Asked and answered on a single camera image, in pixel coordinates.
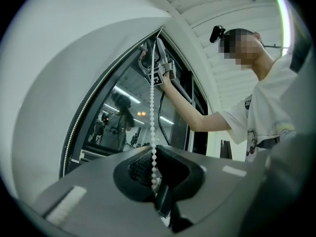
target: white beaded chain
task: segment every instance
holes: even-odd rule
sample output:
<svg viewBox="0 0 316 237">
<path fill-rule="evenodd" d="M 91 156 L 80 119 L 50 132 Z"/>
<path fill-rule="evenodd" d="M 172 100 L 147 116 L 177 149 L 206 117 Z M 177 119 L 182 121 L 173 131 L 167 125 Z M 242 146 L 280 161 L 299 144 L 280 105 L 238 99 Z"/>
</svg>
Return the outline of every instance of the white beaded chain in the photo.
<svg viewBox="0 0 316 237">
<path fill-rule="evenodd" d="M 156 189 L 156 183 L 157 183 L 157 180 L 156 180 L 156 171 L 157 171 L 157 168 L 156 168 L 156 165 L 157 165 L 157 162 L 156 162 L 156 159 L 157 159 L 157 156 L 156 156 L 156 139 L 155 139 L 155 118 L 154 118 L 154 63 L 155 63 L 155 47 L 156 47 L 156 41 L 154 43 L 154 48 L 153 48 L 153 56 L 152 56 L 152 70 L 151 70 L 151 84 L 150 84 L 150 131 L 151 131 L 151 136 L 152 136 L 152 159 L 153 159 L 153 162 L 152 162 L 152 165 L 153 165 L 153 168 L 152 168 L 152 189 L 155 190 Z"/>
</svg>

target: white t-shirt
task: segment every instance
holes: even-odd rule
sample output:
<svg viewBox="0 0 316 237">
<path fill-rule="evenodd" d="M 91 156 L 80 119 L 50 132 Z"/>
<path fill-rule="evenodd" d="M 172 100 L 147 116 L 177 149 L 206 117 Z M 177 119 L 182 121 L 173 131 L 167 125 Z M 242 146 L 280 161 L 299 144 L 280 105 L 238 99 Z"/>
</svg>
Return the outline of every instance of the white t-shirt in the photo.
<svg viewBox="0 0 316 237">
<path fill-rule="evenodd" d="M 248 161 L 253 161 L 258 151 L 295 135 L 292 121 L 280 102 L 280 96 L 296 77 L 289 68 L 291 60 L 291 55 L 277 59 L 252 95 L 228 110 L 219 111 L 232 128 L 228 133 L 233 141 L 239 144 L 247 140 Z"/>
</svg>

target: ceiling light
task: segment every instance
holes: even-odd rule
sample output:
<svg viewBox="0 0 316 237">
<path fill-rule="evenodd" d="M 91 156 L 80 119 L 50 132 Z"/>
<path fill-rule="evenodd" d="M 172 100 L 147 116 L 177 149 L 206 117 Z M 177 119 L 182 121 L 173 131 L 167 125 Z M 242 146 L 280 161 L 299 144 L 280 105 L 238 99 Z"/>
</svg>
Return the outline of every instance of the ceiling light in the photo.
<svg viewBox="0 0 316 237">
<path fill-rule="evenodd" d="M 160 116 L 160 118 L 161 118 L 163 121 L 168 122 L 169 124 L 174 124 L 173 122 L 171 122 L 170 120 L 168 120 L 168 119 L 166 119 L 166 118 L 164 118 L 164 117 L 162 117 L 162 116 Z"/>
<path fill-rule="evenodd" d="M 138 99 L 136 99 L 135 97 L 132 97 L 131 95 L 129 95 L 127 92 L 125 92 L 124 90 L 122 90 L 121 88 L 115 86 L 114 90 L 118 91 L 119 93 L 129 97 L 130 100 L 134 101 L 135 103 L 139 104 L 140 101 Z"/>
<path fill-rule="evenodd" d="M 117 109 L 115 109 L 115 108 L 113 108 L 112 106 L 109 106 L 109 105 L 107 105 L 107 104 L 104 104 L 105 106 L 107 106 L 107 107 L 109 107 L 109 108 L 111 108 L 112 110 L 114 110 L 114 111 L 116 111 L 116 112 L 118 112 L 118 110 Z"/>
<path fill-rule="evenodd" d="M 282 17 L 282 26 L 283 26 L 283 47 L 282 56 L 287 54 L 288 48 L 291 45 L 291 24 L 290 24 L 290 16 L 287 10 L 285 0 L 277 0 L 278 5 L 281 11 Z"/>
<path fill-rule="evenodd" d="M 141 122 L 141 121 L 139 121 L 139 120 L 137 120 L 137 119 L 134 119 L 134 118 L 133 118 L 133 120 L 135 120 L 135 121 L 137 121 L 137 122 L 140 122 L 140 123 L 142 123 L 142 124 L 145 124 L 145 123 L 143 123 L 143 122 Z"/>
</svg>

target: sleeve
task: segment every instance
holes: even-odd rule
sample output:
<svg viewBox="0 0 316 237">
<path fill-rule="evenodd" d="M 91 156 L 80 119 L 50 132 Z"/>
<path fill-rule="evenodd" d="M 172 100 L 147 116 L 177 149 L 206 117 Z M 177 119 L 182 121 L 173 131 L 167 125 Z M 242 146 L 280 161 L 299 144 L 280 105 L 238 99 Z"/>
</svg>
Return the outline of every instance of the sleeve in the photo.
<svg viewBox="0 0 316 237">
<path fill-rule="evenodd" d="M 218 112 L 228 125 L 231 130 L 227 132 L 231 136 L 232 140 L 239 144 L 247 139 L 247 116 L 245 102 L 242 100 L 234 107 L 227 110 L 220 110 Z"/>
</svg>

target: ear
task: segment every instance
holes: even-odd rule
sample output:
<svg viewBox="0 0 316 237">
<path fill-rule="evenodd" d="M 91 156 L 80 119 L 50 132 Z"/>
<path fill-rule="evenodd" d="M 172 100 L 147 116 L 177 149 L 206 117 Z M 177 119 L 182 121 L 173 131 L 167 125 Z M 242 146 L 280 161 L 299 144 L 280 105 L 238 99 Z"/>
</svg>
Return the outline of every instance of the ear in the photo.
<svg viewBox="0 0 316 237">
<path fill-rule="evenodd" d="M 255 37 L 258 41 L 262 42 L 262 39 L 261 39 L 261 36 L 260 36 L 259 33 L 254 32 L 253 35 L 254 35 L 254 37 Z"/>
</svg>

